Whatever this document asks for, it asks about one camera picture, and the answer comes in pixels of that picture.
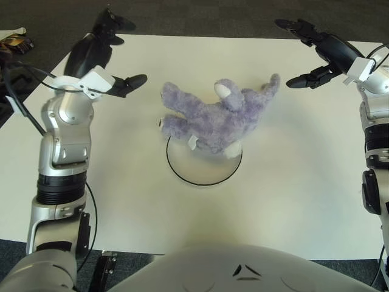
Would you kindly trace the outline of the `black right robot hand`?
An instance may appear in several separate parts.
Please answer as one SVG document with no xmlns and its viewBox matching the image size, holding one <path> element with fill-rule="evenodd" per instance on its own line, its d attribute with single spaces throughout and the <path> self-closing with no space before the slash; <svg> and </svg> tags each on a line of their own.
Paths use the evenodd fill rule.
<svg viewBox="0 0 389 292">
<path fill-rule="evenodd" d="M 316 31 L 315 25 L 303 19 L 296 21 L 276 19 L 275 25 L 297 37 L 303 44 L 312 47 L 318 56 L 327 62 L 308 74 L 302 74 L 286 82 L 288 88 L 315 89 L 331 81 L 332 78 L 346 74 L 357 57 L 362 53 L 349 42 L 338 36 Z"/>
</svg>

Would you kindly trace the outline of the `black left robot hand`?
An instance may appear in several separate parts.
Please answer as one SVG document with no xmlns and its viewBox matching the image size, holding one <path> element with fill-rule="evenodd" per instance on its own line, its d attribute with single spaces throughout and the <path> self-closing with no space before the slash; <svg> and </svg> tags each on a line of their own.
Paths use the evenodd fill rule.
<svg viewBox="0 0 389 292">
<path fill-rule="evenodd" d="M 98 15 L 90 33 L 73 46 L 64 75 L 81 79 L 96 65 L 105 68 L 111 59 L 112 46 L 124 43 L 116 33 L 119 30 L 130 32 L 135 29 L 136 25 L 132 21 L 115 15 L 110 9 L 105 8 Z M 108 94 L 125 98 L 127 94 L 145 84 L 148 77 L 139 74 L 126 79 L 114 76 L 114 79 L 113 88 L 108 91 Z"/>
</svg>

